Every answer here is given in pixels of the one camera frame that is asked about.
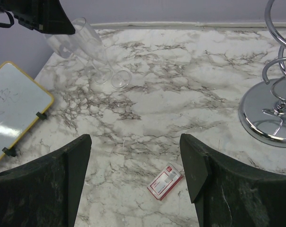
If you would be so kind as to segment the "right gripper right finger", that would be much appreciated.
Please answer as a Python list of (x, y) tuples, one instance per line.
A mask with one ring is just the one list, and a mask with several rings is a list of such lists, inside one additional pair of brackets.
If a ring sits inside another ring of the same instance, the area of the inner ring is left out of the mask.
[(201, 227), (286, 227), (286, 175), (249, 166), (190, 134), (179, 146)]

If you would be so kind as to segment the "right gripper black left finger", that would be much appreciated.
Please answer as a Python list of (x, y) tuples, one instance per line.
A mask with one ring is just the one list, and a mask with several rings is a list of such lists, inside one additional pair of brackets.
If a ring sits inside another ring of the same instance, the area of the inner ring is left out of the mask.
[(62, 148), (0, 173), (0, 227), (72, 227), (91, 152), (83, 134)]

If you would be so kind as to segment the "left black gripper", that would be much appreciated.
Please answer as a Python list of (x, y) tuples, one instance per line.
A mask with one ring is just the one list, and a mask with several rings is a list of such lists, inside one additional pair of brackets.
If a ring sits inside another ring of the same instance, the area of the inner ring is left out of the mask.
[(0, 0), (0, 13), (9, 18), (9, 23), (0, 22), (1, 28), (11, 28), (16, 19), (20, 25), (43, 34), (75, 34), (59, 0)]

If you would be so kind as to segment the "clear wine glass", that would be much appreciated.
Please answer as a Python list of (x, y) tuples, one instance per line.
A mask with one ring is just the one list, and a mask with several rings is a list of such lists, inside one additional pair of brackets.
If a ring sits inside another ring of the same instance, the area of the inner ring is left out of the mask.
[(44, 34), (44, 38), (53, 51), (64, 59), (76, 57), (83, 65), (84, 72), (92, 76), (96, 84), (105, 84), (112, 77), (108, 68), (99, 68), (93, 64), (92, 59), (80, 48), (70, 35)]
[(83, 17), (72, 21), (75, 34), (71, 39), (88, 55), (89, 63), (95, 68), (94, 81), (96, 84), (105, 84), (110, 81), (115, 89), (123, 89), (129, 85), (131, 74), (126, 70), (116, 71), (111, 66), (105, 47), (99, 35)]

